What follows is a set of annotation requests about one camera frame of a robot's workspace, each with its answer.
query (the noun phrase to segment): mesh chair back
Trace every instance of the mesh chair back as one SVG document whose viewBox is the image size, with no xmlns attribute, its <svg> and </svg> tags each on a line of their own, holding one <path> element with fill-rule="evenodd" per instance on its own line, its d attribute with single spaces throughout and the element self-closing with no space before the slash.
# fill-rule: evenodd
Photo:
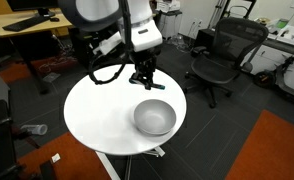
<svg viewBox="0 0 294 180">
<path fill-rule="evenodd" d="M 244 57 L 268 36 L 266 27 L 247 19 L 225 18 L 218 22 L 211 54 L 234 62 L 239 68 Z"/>
</svg>

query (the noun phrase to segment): silver bowl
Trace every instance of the silver bowl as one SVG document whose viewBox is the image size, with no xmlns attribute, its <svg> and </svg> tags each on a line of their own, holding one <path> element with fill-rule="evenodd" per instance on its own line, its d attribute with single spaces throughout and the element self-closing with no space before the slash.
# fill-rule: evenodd
<svg viewBox="0 0 294 180">
<path fill-rule="evenodd" d="M 134 120 L 137 128 L 151 135 L 168 133 L 176 123 L 176 113 L 166 102 L 150 99 L 135 108 Z"/>
</svg>

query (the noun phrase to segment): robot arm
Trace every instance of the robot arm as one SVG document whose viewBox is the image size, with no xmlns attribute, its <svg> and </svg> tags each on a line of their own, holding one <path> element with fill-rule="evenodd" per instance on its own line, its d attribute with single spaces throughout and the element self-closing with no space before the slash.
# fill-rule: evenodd
<svg viewBox="0 0 294 180">
<path fill-rule="evenodd" d="M 100 43 L 99 48 L 95 50 L 95 59 L 106 55 L 123 42 L 124 63 L 110 80 L 99 81 L 92 73 L 95 60 L 90 62 L 90 77 L 96 84 L 115 80 L 131 60 L 136 70 L 129 79 L 131 83 L 142 84 L 146 89 L 164 89 L 152 80 L 156 68 L 155 47 L 162 43 L 162 36 L 152 19 L 149 0 L 59 0 L 59 5 L 66 18 L 85 31 L 100 31 L 118 23 L 119 33 Z"/>
</svg>

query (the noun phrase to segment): computer monitor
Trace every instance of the computer monitor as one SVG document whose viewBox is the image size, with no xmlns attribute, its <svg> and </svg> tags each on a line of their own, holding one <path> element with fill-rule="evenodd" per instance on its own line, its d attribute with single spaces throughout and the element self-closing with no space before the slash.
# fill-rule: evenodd
<svg viewBox="0 0 294 180">
<path fill-rule="evenodd" d="M 38 10 L 40 16 L 54 16 L 48 8 L 57 8 L 57 0 L 7 0 L 12 11 Z"/>
</svg>

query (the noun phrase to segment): white round table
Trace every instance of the white round table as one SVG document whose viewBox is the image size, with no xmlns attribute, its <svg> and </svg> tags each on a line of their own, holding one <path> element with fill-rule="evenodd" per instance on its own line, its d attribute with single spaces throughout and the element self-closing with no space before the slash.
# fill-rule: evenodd
<svg viewBox="0 0 294 180">
<path fill-rule="evenodd" d="M 97 79 L 107 80 L 119 69 L 114 65 L 95 72 Z M 180 128 L 186 115 L 186 99 L 179 85 L 167 74 L 156 70 L 154 82 L 165 90 L 130 84 L 134 65 L 127 64 L 118 79 L 95 85 L 89 76 L 70 91 L 64 116 L 71 134 L 85 146 L 110 155 L 127 156 L 152 150 L 168 141 Z M 147 99 L 159 99 L 176 112 L 176 124 L 167 134 L 152 136 L 139 131 L 134 123 L 135 107 Z"/>
</svg>

